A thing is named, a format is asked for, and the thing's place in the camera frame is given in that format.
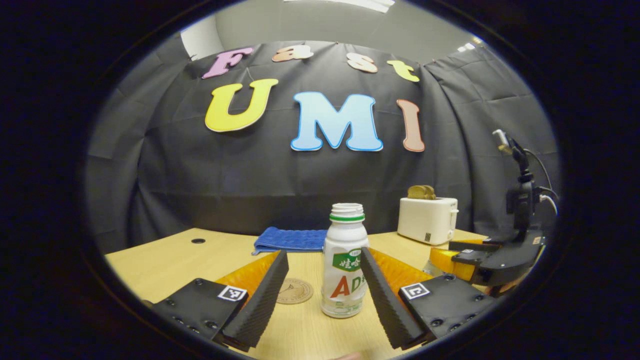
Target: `plastic bottle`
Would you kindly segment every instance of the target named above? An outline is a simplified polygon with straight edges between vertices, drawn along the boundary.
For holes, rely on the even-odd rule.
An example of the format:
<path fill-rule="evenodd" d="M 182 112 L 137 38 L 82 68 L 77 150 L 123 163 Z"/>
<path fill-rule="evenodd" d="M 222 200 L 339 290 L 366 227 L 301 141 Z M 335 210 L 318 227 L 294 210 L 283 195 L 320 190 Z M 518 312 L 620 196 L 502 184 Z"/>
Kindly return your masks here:
<path fill-rule="evenodd" d="M 334 318 L 348 318 L 362 310 L 367 283 L 360 269 L 362 247 L 369 246 L 362 225 L 361 204 L 334 204 L 332 221 L 324 239 L 324 280 L 321 289 L 322 311 Z"/>

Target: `blue towel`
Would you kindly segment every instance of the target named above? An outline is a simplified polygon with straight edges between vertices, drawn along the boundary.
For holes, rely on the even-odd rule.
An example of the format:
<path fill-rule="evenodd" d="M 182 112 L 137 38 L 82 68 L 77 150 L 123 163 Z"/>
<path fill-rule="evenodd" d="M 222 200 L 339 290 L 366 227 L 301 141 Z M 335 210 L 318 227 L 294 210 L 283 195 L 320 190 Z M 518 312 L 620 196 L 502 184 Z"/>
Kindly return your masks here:
<path fill-rule="evenodd" d="M 255 240 L 255 251 L 252 255 L 261 252 L 274 252 L 284 249 L 287 252 L 314 252 L 322 251 L 327 230 L 280 230 L 277 227 L 268 227 L 262 235 Z"/>

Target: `letter m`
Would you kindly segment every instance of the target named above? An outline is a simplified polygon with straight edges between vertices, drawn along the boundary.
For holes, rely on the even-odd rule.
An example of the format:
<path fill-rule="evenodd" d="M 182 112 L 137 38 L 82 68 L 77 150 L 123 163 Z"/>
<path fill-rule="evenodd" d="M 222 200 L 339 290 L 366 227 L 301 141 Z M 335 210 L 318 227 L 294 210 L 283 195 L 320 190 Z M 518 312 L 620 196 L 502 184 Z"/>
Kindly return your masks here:
<path fill-rule="evenodd" d="M 291 142 L 296 151 L 315 151 L 323 143 L 316 136 L 316 124 L 324 134 L 329 145 L 336 149 L 340 146 L 344 133 L 351 126 L 351 137 L 347 147 L 356 151 L 380 151 L 382 141 L 376 136 L 373 122 L 373 104 L 371 96 L 353 94 L 347 97 L 340 111 L 319 92 L 300 92 L 293 96 L 300 103 L 300 127 L 298 137 Z"/>

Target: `table surface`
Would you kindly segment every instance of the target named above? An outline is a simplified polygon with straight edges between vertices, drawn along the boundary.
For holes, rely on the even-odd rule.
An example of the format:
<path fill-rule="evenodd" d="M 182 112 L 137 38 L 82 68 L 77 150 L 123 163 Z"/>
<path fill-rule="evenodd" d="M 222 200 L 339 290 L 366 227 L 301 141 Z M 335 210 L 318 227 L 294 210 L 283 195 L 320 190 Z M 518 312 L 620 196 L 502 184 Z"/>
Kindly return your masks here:
<path fill-rule="evenodd" d="M 192 243 L 195 238 L 205 242 Z M 454 235 L 454 240 L 478 238 L 486 236 L 461 230 L 456 230 Z M 257 236 L 194 228 L 106 257 L 134 294 L 156 303 L 197 277 L 215 281 L 269 254 L 251 255 L 256 239 Z M 395 232 L 370 234 L 369 243 L 372 248 L 418 269 L 424 267 L 431 250 L 431 246 Z M 447 246 L 445 243 L 437 247 L 446 249 Z M 313 287 L 313 296 L 301 304 L 276 304 L 257 347 L 243 354 L 267 360 L 327 360 L 360 352 L 363 359 L 389 359 L 411 350 L 391 347 L 369 291 L 359 314 L 347 319 L 326 316 L 320 310 L 322 253 L 290 252 L 287 255 L 287 277 L 307 281 Z"/>

